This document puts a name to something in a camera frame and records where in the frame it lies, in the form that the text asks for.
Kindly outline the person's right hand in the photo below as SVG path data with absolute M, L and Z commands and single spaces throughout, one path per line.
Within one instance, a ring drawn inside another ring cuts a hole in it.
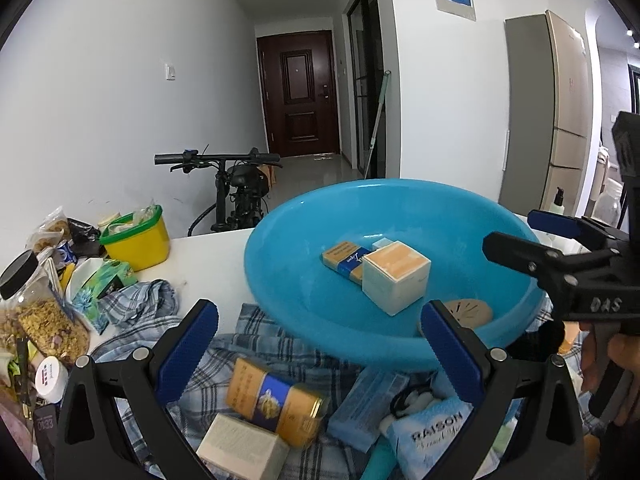
M 580 323 L 579 328 L 588 335 L 582 342 L 582 390 L 596 391 L 599 385 L 597 344 L 592 332 L 592 325 Z M 627 396 L 620 406 L 615 419 L 617 426 L 631 425 L 639 420 L 639 338 L 616 334 L 608 341 L 608 358 L 634 376 Z

